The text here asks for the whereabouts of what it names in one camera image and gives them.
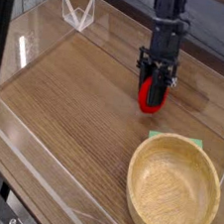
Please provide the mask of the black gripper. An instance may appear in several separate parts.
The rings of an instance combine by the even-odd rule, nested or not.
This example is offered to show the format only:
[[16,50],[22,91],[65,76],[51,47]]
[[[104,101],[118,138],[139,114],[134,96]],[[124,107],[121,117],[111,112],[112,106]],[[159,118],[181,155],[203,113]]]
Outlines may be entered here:
[[162,105],[166,96],[168,86],[176,87],[177,58],[155,58],[149,49],[141,46],[139,49],[136,67],[140,70],[139,87],[143,86],[145,80],[152,76],[151,87],[149,88],[148,106],[157,107]]

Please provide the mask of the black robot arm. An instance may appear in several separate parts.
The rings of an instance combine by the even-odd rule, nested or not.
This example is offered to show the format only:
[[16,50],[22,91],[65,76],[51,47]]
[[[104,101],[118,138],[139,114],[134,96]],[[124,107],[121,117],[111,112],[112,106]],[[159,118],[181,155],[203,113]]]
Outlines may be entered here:
[[155,17],[148,48],[140,47],[138,103],[142,112],[156,113],[166,102],[168,90],[176,86],[178,54],[190,27],[185,13],[186,0],[155,0]]

